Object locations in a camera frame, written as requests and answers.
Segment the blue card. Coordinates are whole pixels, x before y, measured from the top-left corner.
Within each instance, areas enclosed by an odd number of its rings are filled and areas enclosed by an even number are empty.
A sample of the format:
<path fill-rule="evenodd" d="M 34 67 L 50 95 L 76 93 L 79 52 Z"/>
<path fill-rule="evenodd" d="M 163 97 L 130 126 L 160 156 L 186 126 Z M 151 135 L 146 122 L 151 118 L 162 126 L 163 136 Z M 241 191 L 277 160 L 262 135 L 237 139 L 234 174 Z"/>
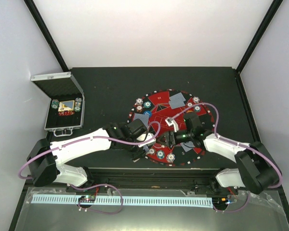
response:
<path fill-rule="evenodd" d="M 141 120 L 145 125 L 147 125 L 149 121 L 149 115 L 135 113 L 133 116 L 133 120 L 136 119 Z"/>
<path fill-rule="evenodd" d="M 182 146 L 184 152 L 186 152 L 186 153 L 195 148 L 194 144 L 191 141 L 182 142 L 182 143 L 180 143 L 180 145 Z"/>
<path fill-rule="evenodd" d="M 185 97 L 182 95 L 182 93 L 177 93 L 172 96 L 170 96 L 170 101 L 185 101 Z"/>

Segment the green chip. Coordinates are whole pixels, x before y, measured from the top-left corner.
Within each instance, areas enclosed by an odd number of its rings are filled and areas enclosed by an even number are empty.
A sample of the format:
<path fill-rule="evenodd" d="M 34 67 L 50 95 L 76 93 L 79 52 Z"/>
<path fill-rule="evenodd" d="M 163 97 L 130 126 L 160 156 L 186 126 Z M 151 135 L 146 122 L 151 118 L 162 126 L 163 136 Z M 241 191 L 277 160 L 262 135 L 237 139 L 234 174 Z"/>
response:
<path fill-rule="evenodd" d="M 165 154 L 162 150 L 157 151 L 156 155 L 158 159 L 163 159 L 165 157 Z"/>
<path fill-rule="evenodd" d="M 144 102 L 143 107 L 144 108 L 150 108 L 151 105 L 152 105 L 152 103 L 150 101 L 146 101 L 146 102 Z"/>

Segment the green blue chip seat two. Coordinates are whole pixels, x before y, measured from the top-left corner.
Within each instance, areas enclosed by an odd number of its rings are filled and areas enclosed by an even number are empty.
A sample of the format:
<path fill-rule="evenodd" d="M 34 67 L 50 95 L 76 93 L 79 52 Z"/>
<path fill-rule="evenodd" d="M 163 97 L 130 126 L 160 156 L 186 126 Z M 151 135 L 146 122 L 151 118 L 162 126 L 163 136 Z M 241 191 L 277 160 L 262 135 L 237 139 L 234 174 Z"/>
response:
<path fill-rule="evenodd" d="M 200 112 L 201 111 L 201 107 L 200 106 L 195 106 L 194 107 L 194 111 L 195 112 Z"/>

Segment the white blue chip seat six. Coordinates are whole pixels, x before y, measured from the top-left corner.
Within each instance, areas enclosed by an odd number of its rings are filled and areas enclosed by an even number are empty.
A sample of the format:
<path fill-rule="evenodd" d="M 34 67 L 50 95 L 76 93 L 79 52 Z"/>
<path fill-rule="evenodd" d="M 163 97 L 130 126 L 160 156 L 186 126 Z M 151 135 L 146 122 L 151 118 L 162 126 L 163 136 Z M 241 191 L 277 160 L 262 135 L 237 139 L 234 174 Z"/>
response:
<path fill-rule="evenodd" d="M 166 160 L 167 160 L 168 163 L 173 163 L 174 160 L 175 160 L 175 155 L 172 154 L 172 153 L 168 154 L 168 155 L 166 156 Z"/>

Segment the white blue chip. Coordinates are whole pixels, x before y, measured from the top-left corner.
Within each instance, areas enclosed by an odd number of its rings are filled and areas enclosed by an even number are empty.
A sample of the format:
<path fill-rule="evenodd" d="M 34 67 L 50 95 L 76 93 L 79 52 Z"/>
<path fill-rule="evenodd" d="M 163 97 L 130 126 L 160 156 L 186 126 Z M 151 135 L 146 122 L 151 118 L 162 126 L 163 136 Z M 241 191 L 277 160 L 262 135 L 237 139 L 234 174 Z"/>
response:
<path fill-rule="evenodd" d="M 193 103 L 199 103 L 200 99 L 198 97 L 193 97 Z"/>
<path fill-rule="evenodd" d="M 144 101 L 143 101 L 142 98 L 137 98 L 135 103 L 136 103 L 137 105 L 142 105 L 142 104 L 144 103 Z"/>

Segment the blue small blind button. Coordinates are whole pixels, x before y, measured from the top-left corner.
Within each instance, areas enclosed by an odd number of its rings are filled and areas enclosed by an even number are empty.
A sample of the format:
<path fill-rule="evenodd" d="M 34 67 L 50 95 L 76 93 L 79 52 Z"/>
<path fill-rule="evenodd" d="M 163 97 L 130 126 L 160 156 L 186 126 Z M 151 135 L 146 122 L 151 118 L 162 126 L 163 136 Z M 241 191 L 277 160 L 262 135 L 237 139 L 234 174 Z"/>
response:
<path fill-rule="evenodd" d="M 144 115 L 147 115 L 147 116 L 151 117 L 152 113 L 151 113 L 151 111 L 144 111 Z"/>

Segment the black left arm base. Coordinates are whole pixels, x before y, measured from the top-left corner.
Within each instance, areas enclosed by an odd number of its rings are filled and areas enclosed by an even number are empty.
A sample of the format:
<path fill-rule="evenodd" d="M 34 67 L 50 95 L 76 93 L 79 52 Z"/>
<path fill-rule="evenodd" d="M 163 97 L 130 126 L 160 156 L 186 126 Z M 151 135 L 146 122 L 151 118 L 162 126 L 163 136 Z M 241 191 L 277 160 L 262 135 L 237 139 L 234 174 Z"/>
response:
<path fill-rule="evenodd" d="M 77 188 L 81 188 L 81 189 L 84 189 L 84 188 L 89 188 L 93 185 L 96 185 L 96 183 L 93 181 L 93 180 L 88 180 L 87 182 L 85 182 L 84 184 L 80 185 L 80 186 L 77 186 Z M 72 192 L 74 191 L 75 189 L 71 186 L 67 186 L 66 187 L 66 191 L 67 192 Z M 90 190 L 84 190 L 83 192 L 95 192 L 95 193 L 98 193 L 99 192 L 99 188 L 94 188 L 94 189 L 90 189 Z"/>

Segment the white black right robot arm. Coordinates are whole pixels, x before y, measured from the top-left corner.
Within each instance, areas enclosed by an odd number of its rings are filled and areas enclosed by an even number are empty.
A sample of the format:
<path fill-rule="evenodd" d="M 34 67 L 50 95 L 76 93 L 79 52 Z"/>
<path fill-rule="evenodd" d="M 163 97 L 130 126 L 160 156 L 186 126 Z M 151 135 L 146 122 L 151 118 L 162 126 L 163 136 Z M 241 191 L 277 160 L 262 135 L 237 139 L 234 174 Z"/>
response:
<path fill-rule="evenodd" d="M 167 147 L 188 141 L 197 148 L 236 163 L 236 168 L 221 170 L 210 180 L 210 190 L 215 194 L 222 193 L 227 187 L 243 187 L 253 194 L 260 194 L 268 188 L 277 188 L 282 183 L 279 167 L 260 142 L 241 143 L 208 130 L 202 133 L 195 130 L 168 131 L 158 139 L 159 144 Z"/>

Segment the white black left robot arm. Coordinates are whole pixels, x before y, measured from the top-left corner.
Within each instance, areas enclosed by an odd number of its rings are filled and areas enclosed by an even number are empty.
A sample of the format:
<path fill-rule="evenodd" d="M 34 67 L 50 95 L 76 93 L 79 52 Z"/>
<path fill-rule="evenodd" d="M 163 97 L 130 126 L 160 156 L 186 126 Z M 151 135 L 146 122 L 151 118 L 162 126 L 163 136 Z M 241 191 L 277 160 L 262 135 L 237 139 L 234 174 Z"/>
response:
<path fill-rule="evenodd" d="M 94 185 L 86 167 L 72 167 L 71 160 L 106 150 L 126 150 L 135 159 L 145 155 L 144 146 L 156 142 L 156 134 L 149 132 L 149 126 L 136 119 L 130 123 L 109 123 L 108 125 L 80 137 L 65 141 L 49 142 L 46 138 L 36 142 L 26 166 L 34 186 L 44 187 L 53 182 L 73 185 L 83 192 L 89 192 Z"/>

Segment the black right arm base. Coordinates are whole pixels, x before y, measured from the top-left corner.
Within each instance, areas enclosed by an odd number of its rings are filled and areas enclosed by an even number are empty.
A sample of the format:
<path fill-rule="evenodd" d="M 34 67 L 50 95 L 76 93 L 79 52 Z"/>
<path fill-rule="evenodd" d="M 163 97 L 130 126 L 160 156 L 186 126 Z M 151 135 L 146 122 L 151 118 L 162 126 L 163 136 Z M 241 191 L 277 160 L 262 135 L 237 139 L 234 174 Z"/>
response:
<path fill-rule="evenodd" d="M 238 190 L 231 187 L 222 187 L 216 180 L 209 179 L 207 181 L 194 180 L 193 186 L 190 189 L 196 194 L 213 194 L 224 195 L 234 194 L 238 195 Z"/>

